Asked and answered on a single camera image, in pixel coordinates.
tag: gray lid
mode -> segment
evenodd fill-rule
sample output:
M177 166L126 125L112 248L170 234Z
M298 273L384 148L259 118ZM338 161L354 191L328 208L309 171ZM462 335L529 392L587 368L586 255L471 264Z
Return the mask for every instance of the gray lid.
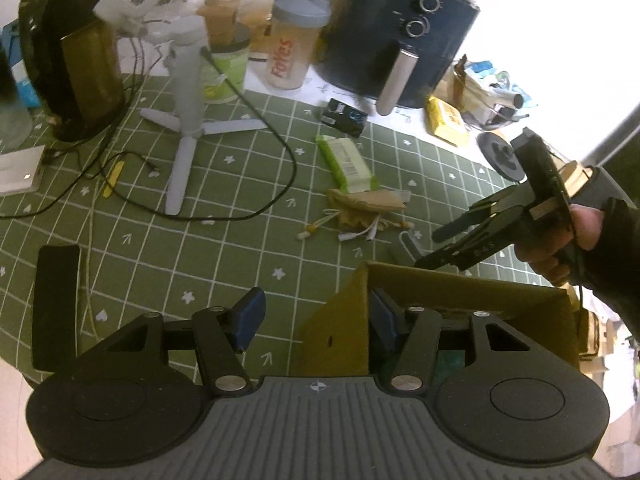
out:
M324 27L331 17L331 0L275 0L272 15L297 27Z
M250 40L251 31L249 27L242 23L236 23L236 33L231 43L227 45L209 45L209 49L212 54L229 54L247 48Z

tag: person's arm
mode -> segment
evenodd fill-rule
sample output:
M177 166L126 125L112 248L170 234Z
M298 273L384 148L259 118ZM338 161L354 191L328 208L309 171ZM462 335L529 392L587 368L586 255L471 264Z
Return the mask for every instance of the person's arm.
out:
M604 211L571 206L578 245L584 250L581 285L615 310L640 337L640 218L622 200L609 199ZM554 285L566 281L569 268L554 254L573 238L563 227L550 229L542 240L516 244L516 256Z

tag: ribbed gray surface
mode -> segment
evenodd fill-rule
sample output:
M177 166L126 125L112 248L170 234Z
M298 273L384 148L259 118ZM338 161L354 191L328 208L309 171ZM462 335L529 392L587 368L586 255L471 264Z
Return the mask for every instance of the ribbed gray surface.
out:
M116 469L48 460L29 480L605 480L581 459L514 468L450 441L417 399L381 392L371 378L266 378L241 399L215 403L194 435L160 458Z

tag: smartphone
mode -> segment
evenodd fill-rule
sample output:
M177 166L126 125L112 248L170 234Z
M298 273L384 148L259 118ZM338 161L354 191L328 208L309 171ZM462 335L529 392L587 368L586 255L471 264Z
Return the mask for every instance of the smartphone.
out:
M33 367L57 372L78 354L80 247L45 245L38 252L33 289Z

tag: green container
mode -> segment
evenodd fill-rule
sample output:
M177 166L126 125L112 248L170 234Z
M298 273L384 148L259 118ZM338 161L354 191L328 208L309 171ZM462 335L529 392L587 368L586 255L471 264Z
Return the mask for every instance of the green container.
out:
M205 63L202 69L204 99L207 103L229 103L237 98L227 80L240 92L244 92L244 75L249 61L249 40L251 32L242 23L236 24L234 40L228 45L211 45L211 57L222 71Z

